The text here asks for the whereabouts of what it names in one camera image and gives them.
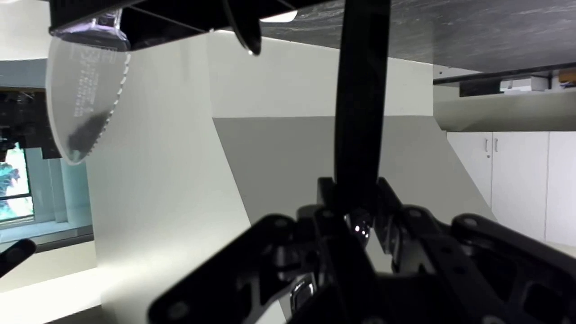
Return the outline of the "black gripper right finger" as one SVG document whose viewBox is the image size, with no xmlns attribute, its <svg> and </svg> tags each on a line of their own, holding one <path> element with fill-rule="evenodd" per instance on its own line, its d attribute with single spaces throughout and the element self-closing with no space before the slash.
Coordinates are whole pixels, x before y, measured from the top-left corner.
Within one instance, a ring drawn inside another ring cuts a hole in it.
<svg viewBox="0 0 576 324">
<path fill-rule="evenodd" d="M 377 182 L 377 238 L 393 272 L 431 279 L 456 324 L 576 324 L 576 259 L 465 213 L 442 223 Z"/>
</svg>

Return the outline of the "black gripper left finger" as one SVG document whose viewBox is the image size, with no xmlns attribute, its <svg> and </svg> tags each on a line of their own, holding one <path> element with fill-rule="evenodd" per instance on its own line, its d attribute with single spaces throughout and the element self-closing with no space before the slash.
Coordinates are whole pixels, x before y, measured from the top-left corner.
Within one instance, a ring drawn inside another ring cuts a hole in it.
<svg viewBox="0 0 576 324">
<path fill-rule="evenodd" d="M 316 229 L 271 214 L 148 308 L 148 324 L 256 324 L 317 263 Z"/>
</svg>

